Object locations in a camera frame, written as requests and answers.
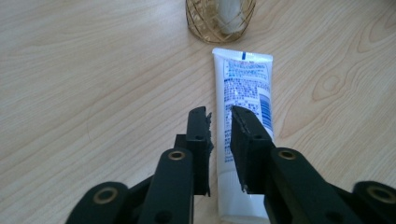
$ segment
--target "wooden table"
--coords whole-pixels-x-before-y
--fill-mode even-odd
[[[188,31],[184,6],[0,3],[0,223],[64,223],[91,187],[152,175],[188,111],[216,115],[215,46]],[[258,1],[223,47],[274,55],[278,146],[343,189],[396,188],[395,1]],[[195,223],[221,222],[215,161]]]

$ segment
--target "barcode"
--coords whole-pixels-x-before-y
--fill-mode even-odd
[[[260,106],[262,108],[262,125],[269,130],[273,130],[271,121],[271,106],[270,99],[262,94],[260,95]]]

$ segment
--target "wooden surface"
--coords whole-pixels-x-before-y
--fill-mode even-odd
[[[188,111],[216,114],[215,46],[190,34],[184,4],[0,3],[0,223],[64,223],[91,187],[152,175]],[[276,144],[343,189],[396,188],[395,11],[393,0],[258,1],[243,38],[223,46],[274,55]],[[195,223],[220,223],[215,152]]]

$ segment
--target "tube cap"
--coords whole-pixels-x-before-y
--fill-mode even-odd
[[[264,208],[263,195],[242,191],[236,171],[218,177],[219,216],[232,223],[270,223]]]

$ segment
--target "white tube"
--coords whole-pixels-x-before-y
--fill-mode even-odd
[[[231,106],[252,110],[274,140],[271,116],[273,56],[213,49],[217,95],[219,216],[233,223],[269,223],[263,195],[241,190],[230,150]]]

